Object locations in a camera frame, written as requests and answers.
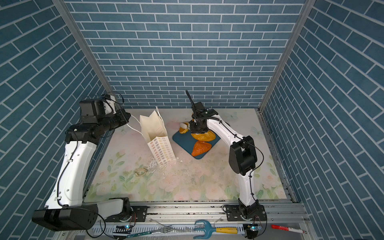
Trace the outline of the round egg tart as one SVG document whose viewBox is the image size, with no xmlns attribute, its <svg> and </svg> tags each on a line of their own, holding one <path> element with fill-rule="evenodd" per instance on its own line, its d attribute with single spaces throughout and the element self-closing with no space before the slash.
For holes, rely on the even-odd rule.
<svg viewBox="0 0 384 240">
<path fill-rule="evenodd" d="M 189 130 L 190 130 L 190 127 L 188 122 L 180 123 L 180 128 L 179 128 L 180 134 L 186 134 Z"/>
</svg>

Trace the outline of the orange triangular bread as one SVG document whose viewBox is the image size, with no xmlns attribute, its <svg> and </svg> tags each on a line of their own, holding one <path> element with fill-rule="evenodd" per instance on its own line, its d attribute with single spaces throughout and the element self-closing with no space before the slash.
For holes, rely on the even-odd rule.
<svg viewBox="0 0 384 240">
<path fill-rule="evenodd" d="M 191 155 L 197 157 L 201 154 L 208 152 L 212 148 L 212 145 L 207 142 L 197 141 L 194 145 Z"/>
</svg>

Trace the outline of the white printed paper bag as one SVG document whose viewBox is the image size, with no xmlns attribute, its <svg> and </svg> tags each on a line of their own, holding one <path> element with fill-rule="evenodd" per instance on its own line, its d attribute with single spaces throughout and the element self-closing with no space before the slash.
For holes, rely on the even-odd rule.
<svg viewBox="0 0 384 240">
<path fill-rule="evenodd" d="M 158 107 L 149 115 L 140 115 L 136 118 L 131 114 L 131 118 L 136 120 L 140 125 L 140 130 L 126 124 L 131 130 L 140 133 L 147 143 L 154 160 L 159 166 L 165 166 L 168 163 L 177 160 L 171 146 L 171 142 L 166 130 L 164 119 L 162 118 Z"/>
</svg>

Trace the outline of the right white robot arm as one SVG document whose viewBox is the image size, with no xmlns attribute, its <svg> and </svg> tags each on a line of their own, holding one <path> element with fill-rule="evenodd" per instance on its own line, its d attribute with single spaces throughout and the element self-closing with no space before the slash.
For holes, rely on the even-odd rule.
<svg viewBox="0 0 384 240">
<path fill-rule="evenodd" d="M 229 165 L 237 174 L 240 189 L 239 211 L 245 220 L 267 219 L 264 206 L 259 203 L 254 184 L 257 169 L 257 150 L 251 136 L 243 136 L 231 128 L 214 109 L 207 109 L 201 102 L 192 104 L 192 120 L 189 129 L 193 134 L 213 131 L 229 147 Z"/>
</svg>

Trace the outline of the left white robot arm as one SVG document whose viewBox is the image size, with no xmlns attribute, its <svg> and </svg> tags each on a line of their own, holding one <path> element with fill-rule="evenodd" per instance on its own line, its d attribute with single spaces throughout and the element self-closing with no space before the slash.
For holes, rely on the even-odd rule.
<svg viewBox="0 0 384 240">
<path fill-rule="evenodd" d="M 51 231 L 89 230 L 98 219 L 129 221 L 133 210 L 128 198 L 83 204 L 83 189 L 90 161 L 100 138 L 129 122 L 130 114 L 117 110 L 95 123 L 73 125 L 67 130 L 63 164 L 53 191 L 32 222 Z"/>
</svg>

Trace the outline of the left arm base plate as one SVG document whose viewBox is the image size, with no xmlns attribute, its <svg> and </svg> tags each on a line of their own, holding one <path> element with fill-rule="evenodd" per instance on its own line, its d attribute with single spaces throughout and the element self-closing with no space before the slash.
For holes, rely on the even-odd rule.
<svg viewBox="0 0 384 240">
<path fill-rule="evenodd" d="M 107 222 L 134 223 L 145 222 L 148 206 L 124 207 L 122 212 L 107 218 Z"/>
</svg>

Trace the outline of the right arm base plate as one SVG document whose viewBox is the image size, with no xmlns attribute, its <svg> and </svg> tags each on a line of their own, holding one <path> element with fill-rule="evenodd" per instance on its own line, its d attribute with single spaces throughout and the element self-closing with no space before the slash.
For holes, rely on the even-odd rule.
<svg viewBox="0 0 384 240">
<path fill-rule="evenodd" d="M 267 213 L 263 205 L 255 203 L 252 206 L 244 205 L 223 205 L 222 210 L 226 214 L 227 221 L 266 221 Z"/>
</svg>

